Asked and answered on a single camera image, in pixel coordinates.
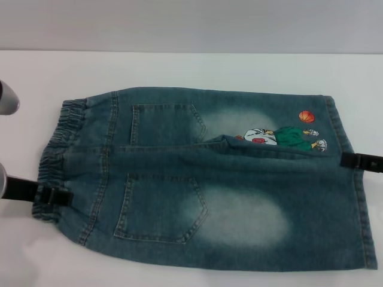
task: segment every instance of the back pocket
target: back pocket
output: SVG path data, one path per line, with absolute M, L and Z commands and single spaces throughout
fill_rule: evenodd
M 206 127 L 193 105 L 134 105 L 130 144 L 191 145 L 202 141 Z
M 131 240 L 186 243 L 207 214 L 194 178 L 130 174 L 114 235 Z

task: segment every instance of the blue denim garment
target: blue denim garment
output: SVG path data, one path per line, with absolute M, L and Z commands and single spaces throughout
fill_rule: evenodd
M 143 87 L 63 103 L 34 204 L 114 257 L 219 270 L 376 269 L 362 176 L 328 96 Z

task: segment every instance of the orange basketball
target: orange basketball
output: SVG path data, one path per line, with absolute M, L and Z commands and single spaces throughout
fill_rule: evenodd
M 299 119 L 304 123 L 312 123 L 313 121 L 315 121 L 314 114 L 310 111 L 300 112 Z

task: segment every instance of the cartoon patch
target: cartoon patch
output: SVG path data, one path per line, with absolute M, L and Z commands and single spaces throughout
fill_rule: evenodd
M 310 111 L 302 111 L 299 113 L 299 119 L 304 123 L 313 123 L 315 121 L 315 116 Z
M 319 151 L 325 151 L 327 149 L 327 142 L 324 139 L 311 142 L 304 139 L 303 135 L 318 136 L 319 133 L 312 129 L 302 130 L 298 127 L 282 127 L 276 131 L 252 129 L 248 130 L 244 137 L 237 136 L 236 138 L 245 139 L 255 144 L 289 146 L 301 149 L 302 151 L 311 151 L 314 148 Z

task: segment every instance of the white surface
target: white surface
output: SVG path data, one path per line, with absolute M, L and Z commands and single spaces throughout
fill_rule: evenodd
M 0 162 L 36 179 L 38 160 L 65 99 L 134 86 L 179 86 L 335 98 L 355 151 L 383 155 L 383 56 L 133 54 L 0 51 L 0 79 L 21 106 L 0 117 Z M 140 264 L 78 246 L 30 216 L 31 204 L 0 200 L 0 286 L 382 286 L 383 174 L 364 177 L 380 269 L 260 273 Z
M 383 53 L 382 0 L 2 0 L 0 49 Z

